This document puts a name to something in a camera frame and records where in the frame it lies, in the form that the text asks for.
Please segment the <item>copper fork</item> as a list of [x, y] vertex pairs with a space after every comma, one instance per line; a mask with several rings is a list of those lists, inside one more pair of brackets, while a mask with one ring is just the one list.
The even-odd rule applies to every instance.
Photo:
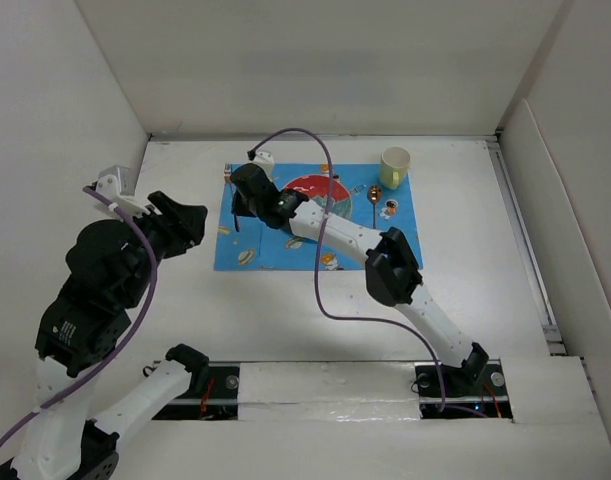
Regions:
[[227, 163], [224, 167], [224, 181], [225, 181], [225, 185], [229, 187], [229, 191], [231, 194], [231, 214], [233, 216], [234, 229], [237, 233], [239, 233], [241, 231], [240, 223], [238, 220], [238, 204], [240, 200], [240, 195], [239, 195], [237, 188], [235, 187], [235, 185], [233, 184], [231, 180], [231, 174], [232, 174], [232, 165]]

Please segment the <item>blue space-print cloth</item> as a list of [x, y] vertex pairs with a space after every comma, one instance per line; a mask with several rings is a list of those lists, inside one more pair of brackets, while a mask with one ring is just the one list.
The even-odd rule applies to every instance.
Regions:
[[252, 163], [233, 166], [215, 270], [418, 274], [410, 186], [390, 191], [379, 184], [378, 171], [375, 164], [284, 164], [266, 175]]

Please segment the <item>red and teal plate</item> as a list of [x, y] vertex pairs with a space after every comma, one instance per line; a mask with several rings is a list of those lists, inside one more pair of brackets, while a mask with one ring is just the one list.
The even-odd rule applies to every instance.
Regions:
[[[332, 180], [330, 212], [344, 218], [351, 219], [353, 210], [352, 197], [349, 191], [336, 179]], [[296, 177], [289, 181], [284, 188], [305, 194], [321, 209], [327, 203], [329, 176], [323, 174], [310, 174]]]

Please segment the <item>copper spoon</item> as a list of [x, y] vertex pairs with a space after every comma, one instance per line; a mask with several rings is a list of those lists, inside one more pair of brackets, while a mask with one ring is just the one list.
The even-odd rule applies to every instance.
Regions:
[[372, 228], [377, 228], [377, 206], [382, 197], [381, 188], [378, 185], [372, 185], [367, 191], [367, 198], [372, 205]]

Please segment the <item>pale yellow mug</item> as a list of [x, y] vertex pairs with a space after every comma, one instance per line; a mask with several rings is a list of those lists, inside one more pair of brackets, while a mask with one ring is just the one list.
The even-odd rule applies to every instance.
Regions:
[[379, 181], [389, 190], [396, 190], [406, 179], [411, 164], [410, 153], [399, 146], [386, 148], [381, 153]]

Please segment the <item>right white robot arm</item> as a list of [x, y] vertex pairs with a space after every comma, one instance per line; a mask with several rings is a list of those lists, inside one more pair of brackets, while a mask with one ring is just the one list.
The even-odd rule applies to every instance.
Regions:
[[379, 231], [325, 213], [304, 193], [280, 191], [254, 163], [234, 170], [230, 180], [235, 187], [232, 211], [236, 215], [256, 217], [271, 229], [330, 247], [363, 267], [368, 294], [414, 325], [441, 362], [441, 373], [453, 392], [468, 394], [482, 384], [488, 354], [434, 301], [401, 230]]

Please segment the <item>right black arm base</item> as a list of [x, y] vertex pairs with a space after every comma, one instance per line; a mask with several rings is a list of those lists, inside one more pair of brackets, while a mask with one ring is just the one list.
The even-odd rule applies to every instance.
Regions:
[[421, 362], [414, 365], [415, 378], [410, 390], [419, 400], [423, 420], [512, 419], [507, 384], [499, 360], [488, 363], [474, 385], [458, 384], [454, 374], [444, 371], [445, 406], [439, 410], [442, 395], [435, 365]]

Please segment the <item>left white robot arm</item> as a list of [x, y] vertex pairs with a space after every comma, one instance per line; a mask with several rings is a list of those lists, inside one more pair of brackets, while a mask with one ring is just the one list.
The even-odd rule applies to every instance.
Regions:
[[87, 225], [66, 255], [70, 271], [39, 325], [35, 349], [37, 406], [7, 433], [26, 431], [0, 479], [108, 479], [121, 449], [171, 400], [207, 387], [209, 359], [179, 344], [134, 390], [91, 417], [102, 370], [143, 323], [162, 260], [201, 243], [208, 210], [164, 193], [149, 195], [143, 213], [87, 188], [118, 217]]

